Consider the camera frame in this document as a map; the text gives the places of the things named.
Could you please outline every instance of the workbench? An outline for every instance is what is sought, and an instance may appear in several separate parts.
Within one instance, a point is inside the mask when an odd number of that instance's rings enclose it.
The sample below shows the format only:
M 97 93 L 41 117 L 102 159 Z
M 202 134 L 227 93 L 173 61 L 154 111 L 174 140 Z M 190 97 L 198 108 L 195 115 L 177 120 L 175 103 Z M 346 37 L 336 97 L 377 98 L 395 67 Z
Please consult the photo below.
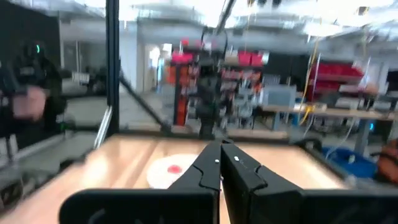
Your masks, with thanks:
M 83 164 L 74 164 L 22 200 L 0 218 L 0 224 L 56 224 L 63 201 L 83 189 L 144 189 L 146 173 L 157 159 L 173 154 L 199 154 L 205 141 L 111 137 L 88 154 Z M 341 179 L 304 150 L 293 146 L 237 144 L 266 167 L 303 189 L 345 189 Z M 229 224 L 221 194 L 220 220 Z
M 301 107 L 300 104 L 296 104 L 294 108 L 284 107 L 284 106 L 263 106 L 262 109 L 264 111 L 272 111 L 275 112 L 274 122 L 272 124 L 272 130 L 277 131 L 280 126 L 280 113 L 300 113 L 302 115 L 305 114 L 305 105 Z M 356 137 L 354 151 L 360 154 L 363 154 L 366 146 L 368 145 L 368 137 L 370 132 L 370 125 L 372 120 L 384 120 L 384 121 L 393 121 L 398 118 L 398 114 L 389 113 L 382 114 L 374 110 L 363 111 L 363 110 L 351 110 L 351 109 L 336 109 L 336 108 L 327 108 L 323 109 L 314 109 L 310 112 L 310 115 L 317 116 L 331 116 L 331 117 L 339 117 L 339 118 L 358 118 L 361 120 L 359 123 L 359 133 Z

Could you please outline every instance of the blue bin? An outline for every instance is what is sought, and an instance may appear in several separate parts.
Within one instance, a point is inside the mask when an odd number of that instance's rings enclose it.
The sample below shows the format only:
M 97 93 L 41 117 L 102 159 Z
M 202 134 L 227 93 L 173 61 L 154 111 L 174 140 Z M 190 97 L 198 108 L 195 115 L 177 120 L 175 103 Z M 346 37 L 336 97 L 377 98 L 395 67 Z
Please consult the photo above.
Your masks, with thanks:
M 326 156 L 331 148 L 333 147 L 323 147 L 323 155 Z M 355 156 L 355 161 L 353 163 L 349 163 L 347 158 L 352 155 Z M 359 178 L 372 178 L 377 171 L 377 165 L 373 161 L 370 161 L 361 154 L 353 152 L 352 150 L 344 147 L 338 148 L 329 156 L 328 159 L 332 160 L 341 168 Z
M 296 103 L 301 103 L 301 100 L 302 100 L 302 98 L 301 98 L 301 97 L 298 97 L 298 98 L 296 98 L 295 102 L 296 102 Z M 298 126 L 298 125 L 299 125 L 299 122 L 300 122 L 300 120 L 303 118 L 304 114 L 302 113 L 301 116 L 300 116 L 300 118 L 299 118 L 299 115 L 298 115 L 298 114 L 292 114 L 292 116 L 293 116 L 292 124 L 293 124 L 294 126 Z

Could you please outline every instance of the floor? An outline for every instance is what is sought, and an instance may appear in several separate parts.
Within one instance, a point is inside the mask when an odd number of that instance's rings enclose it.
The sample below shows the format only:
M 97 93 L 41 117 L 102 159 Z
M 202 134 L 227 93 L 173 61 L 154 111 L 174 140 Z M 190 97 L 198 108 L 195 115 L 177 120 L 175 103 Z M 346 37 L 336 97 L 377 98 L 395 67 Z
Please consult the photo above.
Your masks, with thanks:
M 68 91 L 84 91 L 84 88 L 74 84 L 64 85 Z M 159 93 L 142 94 L 143 99 L 158 113 L 163 119 L 170 119 L 170 98 Z M 97 123 L 100 122 L 106 108 L 105 98 L 81 98 L 68 102 L 67 116 L 73 117 L 77 123 Z M 154 124 L 153 119 L 127 94 L 120 95 L 120 120 L 121 126 L 141 126 L 143 124 Z M 256 128 L 265 128 L 263 124 L 256 124 Z M 303 135 L 302 128 L 285 127 L 291 138 L 300 139 Z M 47 170 L 49 172 L 58 171 L 59 163 L 68 157 L 78 157 L 93 146 L 95 139 L 94 133 L 77 133 L 69 136 L 57 144 L 47 146 L 44 150 L 21 160 L 19 166 L 24 169 Z M 341 142 L 336 136 L 328 136 L 323 139 L 324 145 L 334 146 Z M 343 146 L 353 147 L 355 137 L 349 138 Z M 366 152 L 380 150 L 380 145 L 369 146 Z

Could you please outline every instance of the person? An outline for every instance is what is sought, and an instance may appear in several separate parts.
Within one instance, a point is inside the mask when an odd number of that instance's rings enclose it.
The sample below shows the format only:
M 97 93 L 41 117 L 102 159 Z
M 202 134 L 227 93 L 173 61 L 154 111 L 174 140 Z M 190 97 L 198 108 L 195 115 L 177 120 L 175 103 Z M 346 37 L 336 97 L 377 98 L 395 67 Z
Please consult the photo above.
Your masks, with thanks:
M 0 61 L 0 137 L 3 137 L 13 129 L 15 129 L 15 121 L 37 121 L 44 113 L 46 94 L 45 90 L 38 86 L 27 86 L 26 93 L 23 95 L 16 95 L 13 92 L 8 93 L 6 84 L 4 83 L 4 76 L 7 75 L 5 66 L 2 66 Z M 12 108 L 4 99 L 12 99 Z

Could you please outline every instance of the ceiling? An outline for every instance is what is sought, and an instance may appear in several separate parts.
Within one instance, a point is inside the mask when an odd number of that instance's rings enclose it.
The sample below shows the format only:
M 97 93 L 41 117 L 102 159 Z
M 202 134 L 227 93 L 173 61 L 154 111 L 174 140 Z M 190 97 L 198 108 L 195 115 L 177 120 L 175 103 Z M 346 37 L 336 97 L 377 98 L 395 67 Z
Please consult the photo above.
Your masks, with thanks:
M 10 0 L 57 13 L 60 17 L 103 19 L 105 0 Z M 293 35 L 314 41 L 364 45 L 370 52 L 398 53 L 398 0 L 119 0 L 122 21 L 154 20 L 199 26 L 220 26 L 235 33 L 253 30 L 264 34 Z M 228 3 L 232 8 L 227 12 Z

